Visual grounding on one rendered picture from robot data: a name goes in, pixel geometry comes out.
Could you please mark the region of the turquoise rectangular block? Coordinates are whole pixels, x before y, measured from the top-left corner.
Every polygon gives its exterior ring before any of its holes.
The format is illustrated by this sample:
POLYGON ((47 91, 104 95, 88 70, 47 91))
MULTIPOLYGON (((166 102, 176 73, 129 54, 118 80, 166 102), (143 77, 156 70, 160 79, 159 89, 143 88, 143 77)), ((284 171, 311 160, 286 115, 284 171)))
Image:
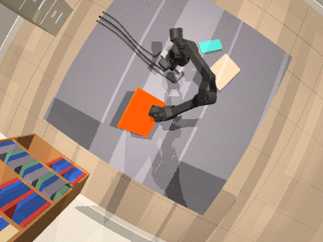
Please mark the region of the turquoise rectangular block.
POLYGON ((207 53, 210 51, 216 51, 218 49, 222 49, 222 44, 220 40, 212 40, 209 42, 201 42, 199 43, 200 49, 202 53, 207 53))

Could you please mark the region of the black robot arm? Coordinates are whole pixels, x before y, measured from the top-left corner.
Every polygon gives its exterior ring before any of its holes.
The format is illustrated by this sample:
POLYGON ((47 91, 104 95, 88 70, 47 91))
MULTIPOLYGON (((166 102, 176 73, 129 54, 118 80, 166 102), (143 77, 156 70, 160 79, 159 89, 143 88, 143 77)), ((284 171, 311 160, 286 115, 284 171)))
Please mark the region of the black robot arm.
POLYGON ((158 105, 152 105, 148 112, 148 116, 153 117, 156 123, 169 121, 174 119, 178 114, 197 108, 198 106, 214 104, 217 100, 217 85, 216 77, 213 71, 208 66, 207 62, 199 53, 199 48, 195 42, 185 40, 183 37, 183 28, 171 28, 169 30, 169 39, 171 45, 171 54, 175 56, 179 66, 184 66, 191 61, 202 75, 202 81, 199 86, 199 91, 194 95, 194 98, 183 102, 177 106, 170 105, 164 108, 158 105), (183 54, 182 54, 183 53, 183 54), (209 90, 207 88, 209 86, 209 90))

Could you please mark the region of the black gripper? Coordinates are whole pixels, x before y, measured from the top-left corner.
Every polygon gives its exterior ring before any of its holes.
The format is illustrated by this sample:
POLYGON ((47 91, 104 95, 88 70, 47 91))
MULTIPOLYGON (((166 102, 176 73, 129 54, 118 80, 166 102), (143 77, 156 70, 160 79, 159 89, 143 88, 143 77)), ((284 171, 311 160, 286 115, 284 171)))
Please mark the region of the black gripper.
POLYGON ((158 61, 158 64, 165 70, 167 71, 170 66, 171 66, 171 63, 175 63, 176 60, 174 60, 175 56, 173 56, 171 54, 171 49, 169 50, 168 54, 166 55, 166 59, 163 57, 160 61, 158 61), (171 63, 170 63, 171 62, 171 63))

